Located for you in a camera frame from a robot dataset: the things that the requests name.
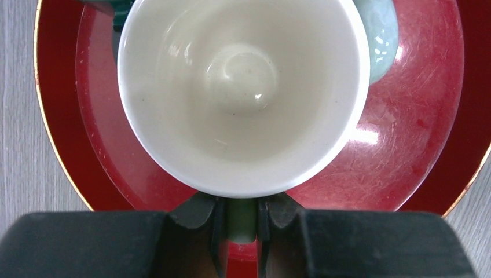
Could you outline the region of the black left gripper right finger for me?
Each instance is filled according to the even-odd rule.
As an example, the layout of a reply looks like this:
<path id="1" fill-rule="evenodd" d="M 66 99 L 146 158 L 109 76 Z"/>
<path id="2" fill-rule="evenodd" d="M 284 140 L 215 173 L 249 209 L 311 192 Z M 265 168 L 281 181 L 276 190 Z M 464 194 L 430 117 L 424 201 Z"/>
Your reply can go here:
<path id="1" fill-rule="evenodd" d="M 421 212 L 323 210 L 258 200 L 259 277 L 475 277 L 453 229 Z"/>

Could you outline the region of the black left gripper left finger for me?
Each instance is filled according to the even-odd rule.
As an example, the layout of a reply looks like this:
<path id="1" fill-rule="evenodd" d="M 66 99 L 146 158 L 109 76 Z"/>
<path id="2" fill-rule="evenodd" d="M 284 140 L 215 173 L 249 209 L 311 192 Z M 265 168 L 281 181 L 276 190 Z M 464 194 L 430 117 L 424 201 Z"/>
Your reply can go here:
<path id="1" fill-rule="evenodd" d="M 224 277 L 225 202 L 172 211 L 31 213 L 1 239 L 2 277 Z"/>

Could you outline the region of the pale green cup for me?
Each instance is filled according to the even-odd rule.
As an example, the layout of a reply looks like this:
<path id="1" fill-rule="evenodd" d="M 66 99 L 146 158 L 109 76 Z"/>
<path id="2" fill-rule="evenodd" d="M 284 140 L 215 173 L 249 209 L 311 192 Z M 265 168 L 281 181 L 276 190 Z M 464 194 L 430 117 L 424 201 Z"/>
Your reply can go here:
<path id="1" fill-rule="evenodd" d="M 135 1 L 118 87 L 167 173 L 226 197 L 229 240 L 255 240 L 255 198 L 340 153 L 367 99 L 369 47 L 353 1 Z"/>

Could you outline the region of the red round tray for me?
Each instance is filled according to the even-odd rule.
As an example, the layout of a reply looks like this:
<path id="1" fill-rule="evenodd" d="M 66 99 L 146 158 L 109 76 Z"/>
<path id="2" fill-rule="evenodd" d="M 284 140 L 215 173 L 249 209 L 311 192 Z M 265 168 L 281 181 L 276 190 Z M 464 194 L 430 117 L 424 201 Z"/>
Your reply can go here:
<path id="1" fill-rule="evenodd" d="M 319 209 L 447 215 L 490 154 L 490 2 L 395 1 L 399 43 L 370 87 L 353 139 L 289 191 Z M 166 210 L 194 190 L 143 150 L 124 115 L 112 19 L 78 1 L 39 1 L 36 89 L 50 142 L 91 210 Z"/>

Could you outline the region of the dark green cup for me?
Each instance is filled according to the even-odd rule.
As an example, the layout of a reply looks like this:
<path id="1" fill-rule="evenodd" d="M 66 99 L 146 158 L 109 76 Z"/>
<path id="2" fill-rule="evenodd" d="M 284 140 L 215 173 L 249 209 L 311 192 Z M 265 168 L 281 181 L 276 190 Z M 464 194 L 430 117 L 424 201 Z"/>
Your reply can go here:
<path id="1" fill-rule="evenodd" d="M 134 0 L 80 0 L 80 2 L 111 16 L 113 30 L 122 32 Z"/>

